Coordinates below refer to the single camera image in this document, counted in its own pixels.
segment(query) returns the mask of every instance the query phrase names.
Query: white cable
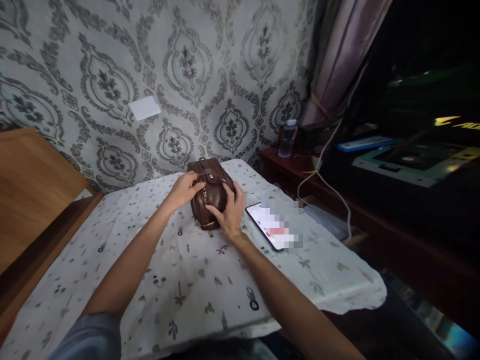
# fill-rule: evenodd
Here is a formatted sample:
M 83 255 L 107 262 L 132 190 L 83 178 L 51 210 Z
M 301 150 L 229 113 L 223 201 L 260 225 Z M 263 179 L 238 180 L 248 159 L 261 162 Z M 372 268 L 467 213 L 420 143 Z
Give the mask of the white cable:
M 346 103 L 346 108 L 345 109 L 348 109 L 349 105 L 350 105 L 350 101 L 352 100 L 352 97 L 354 95 L 354 92 L 355 90 L 357 89 L 357 86 L 359 85 L 359 82 L 360 82 L 360 79 L 362 78 L 362 75 L 364 74 L 364 70 L 365 68 L 367 67 L 368 63 L 365 64 L 365 66 L 361 69 L 360 71 L 360 74 L 358 75 L 358 78 L 356 80 L 356 83 L 350 93 L 350 96 L 348 97 L 348 101 Z M 342 197 L 342 195 L 340 195 L 340 193 L 335 190 L 332 186 L 330 186 L 330 184 L 328 182 L 325 181 L 325 179 L 322 177 L 322 175 L 320 175 L 320 162 L 322 161 L 322 157 L 324 156 L 324 151 L 325 149 L 328 147 L 328 145 L 330 144 L 330 141 L 332 141 L 332 139 L 334 138 L 335 134 L 337 133 L 337 130 L 339 129 L 340 125 L 342 124 L 342 121 L 343 121 L 343 117 L 340 119 L 340 121 L 338 122 L 338 125 L 336 126 L 335 130 L 333 131 L 333 133 L 331 134 L 330 138 L 328 139 L 328 141 L 326 142 L 325 146 L 323 147 L 323 149 L 321 150 L 320 152 L 320 156 L 318 158 L 318 161 L 316 163 L 316 166 L 315 166 L 315 169 L 316 169 L 316 172 L 310 174 L 309 176 L 307 176 L 307 178 L 305 180 L 303 180 L 299 185 L 298 187 L 296 188 L 296 197 L 299 198 L 300 200 L 302 200 L 305 204 L 307 205 L 310 205 L 307 201 L 305 201 L 304 199 L 302 199 L 300 197 L 300 187 L 303 185 L 304 182 L 306 182 L 308 179 L 310 179 L 313 175 L 317 174 L 318 177 L 323 181 L 323 183 L 325 185 L 327 185 L 335 194 L 338 195 L 338 197 L 340 198 L 341 202 L 343 203 L 343 205 L 345 205 L 346 207 L 346 210 L 348 212 L 347 216 L 346 216 L 346 227 L 347 227 L 347 230 L 348 230 L 348 237 L 344 240 L 344 242 L 347 242 L 349 241 L 351 238 L 352 238 L 352 228 L 350 226 L 350 217 L 352 216 L 352 212 L 350 211 L 350 207 L 347 205 L 347 202 L 345 201 L 345 199 Z M 318 215 L 320 215 L 318 213 L 318 211 L 315 210 L 315 208 L 310 205 L 311 209 L 313 211 L 315 211 Z

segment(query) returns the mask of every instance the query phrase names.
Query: leather bag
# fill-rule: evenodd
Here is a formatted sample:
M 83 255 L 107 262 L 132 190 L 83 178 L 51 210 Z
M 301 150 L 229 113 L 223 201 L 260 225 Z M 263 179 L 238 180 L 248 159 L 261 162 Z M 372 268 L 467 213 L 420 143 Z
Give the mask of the leather bag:
M 223 183 L 227 184 L 234 194 L 237 193 L 232 178 L 216 158 L 201 157 L 199 161 L 189 162 L 186 168 L 188 171 L 193 170 L 198 174 L 198 178 L 193 184 L 206 183 L 205 187 L 197 192 L 190 202 L 196 226 L 202 230 L 218 229 L 220 224 L 217 218 L 205 205 L 213 205 L 223 212 L 227 206 L 227 193 Z

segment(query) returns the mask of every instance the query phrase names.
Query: white tablecloth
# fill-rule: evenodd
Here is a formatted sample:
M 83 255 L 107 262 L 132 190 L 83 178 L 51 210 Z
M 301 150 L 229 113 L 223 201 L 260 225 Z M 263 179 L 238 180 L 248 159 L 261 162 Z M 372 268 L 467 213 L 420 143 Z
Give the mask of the white tablecloth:
M 223 168 L 243 188 L 247 206 L 292 201 L 244 161 Z M 20 310 L 1 359 L 45 359 L 74 324 L 95 288 L 145 225 L 180 173 L 107 194 L 54 261 Z M 380 275 L 324 227 L 302 215 L 298 254 L 272 251 L 245 214 L 256 247 L 320 309 L 344 314 L 379 307 Z M 253 304 L 252 294 L 258 303 Z M 207 337 L 253 338 L 280 328 L 252 276 L 221 230 L 195 227 L 190 204 L 176 211 L 121 321 L 122 359 L 158 359 Z

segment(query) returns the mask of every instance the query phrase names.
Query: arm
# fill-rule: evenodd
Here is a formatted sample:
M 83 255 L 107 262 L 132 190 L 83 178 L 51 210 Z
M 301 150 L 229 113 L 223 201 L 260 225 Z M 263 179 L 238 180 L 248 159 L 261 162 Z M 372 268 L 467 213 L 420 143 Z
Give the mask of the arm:
M 162 204 L 108 270 L 80 318 L 97 313 L 122 317 L 147 271 L 170 216 L 205 186 L 204 182 L 192 186 L 197 176 L 190 171 L 177 179 Z
M 233 183 L 233 191 L 224 184 L 228 196 L 225 211 L 206 205 L 245 260 L 272 316 L 307 359 L 365 359 L 328 318 L 293 285 L 250 241 L 241 229 L 245 195 Z

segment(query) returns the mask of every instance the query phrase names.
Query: hand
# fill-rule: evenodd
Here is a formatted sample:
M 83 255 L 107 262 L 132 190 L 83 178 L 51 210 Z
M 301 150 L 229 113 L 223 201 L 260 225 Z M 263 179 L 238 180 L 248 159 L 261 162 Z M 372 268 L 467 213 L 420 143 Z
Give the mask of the hand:
M 192 186 L 198 176 L 195 171 L 182 174 L 171 187 L 162 205 L 173 213 L 178 208 L 188 204 L 195 194 L 205 187 L 205 182 L 198 182 Z
M 236 181 L 233 183 L 233 187 L 236 190 L 236 198 L 234 192 L 230 190 L 229 186 L 225 183 L 223 184 L 227 196 L 227 203 L 224 212 L 220 212 L 215 206 L 205 205 L 205 207 L 215 215 L 223 233 L 232 242 L 243 234 L 241 230 L 242 215 L 246 205 L 245 194 Z

